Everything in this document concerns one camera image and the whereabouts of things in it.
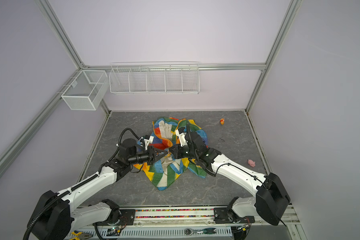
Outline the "multicolour patchwork jacket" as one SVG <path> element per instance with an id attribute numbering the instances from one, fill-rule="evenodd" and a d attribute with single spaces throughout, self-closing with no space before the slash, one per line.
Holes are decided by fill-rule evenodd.
<path id="1" fill-rule="evenodd" d="M 180 140 L 176 135 L 176 131 L 182 127 L 186 128 L 187 124 L 190 125 L 192 132 L 196 132 L 199 136 L 201 136 L 205 144 L 208 143 L 206 132 L 199 127 L 194 120 L 179 120 L 160 117 L 153 122 L 153 132 L 151 134 L 153 142 L 151 145 L 155 148 L 167 151 L 170 147 L 180 143 Z M 160 191 L 163 191 L 172 185 L 186 170 L 189 170 L 196 176 L 203 179 L 207 176 L 207 172 L 201 167 L 198 167 L 195 164 L 194 159 L 176 159 L 171 153 L 167 154 L 164 158 L 156 161 L 152 165 L 144 163 L 135 164 L 134 167 L 138 170 L 144 171 L 151 183 Z"/>

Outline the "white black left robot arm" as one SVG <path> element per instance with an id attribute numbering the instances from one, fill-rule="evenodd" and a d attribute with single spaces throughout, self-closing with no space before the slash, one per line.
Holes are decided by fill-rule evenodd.
<path id="1" fill-rule="evenodd" d="M 153 145 L 153 137 L 139 141 L 126 139 L 118 143 L 113 155 L 86 179 L 58 192 L 43 193 L 27 224 L 23 239 L 34 235 L 39 240 L 62 240 L 69 233 L 84 226 L 107 222 L 117 223 L 122 214 L 111 200 L 81 208 L 81 204 L 94 194 L 121 180 L 136 164 L 151 165 L 164 158 L 168 152 Z"/>

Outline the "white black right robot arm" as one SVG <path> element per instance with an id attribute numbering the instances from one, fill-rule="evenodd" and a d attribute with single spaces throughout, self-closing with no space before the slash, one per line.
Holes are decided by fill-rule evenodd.
<path id="1" fill-rule="evenodd" d="M 222 152 L 209 148 L 196 132 L 176 131 L 179 143 L 170 148 L 177 159 L 189 158 L 195 161 L 210 176 L 222 175 L 235 182 L 251 197 L 234 198 L 226 208 L 227 216 L 233 222 L 256 212 L 265 222 L 277 226 L 291 202 L 279 176 L 252 171 L 230 160 Z"/>

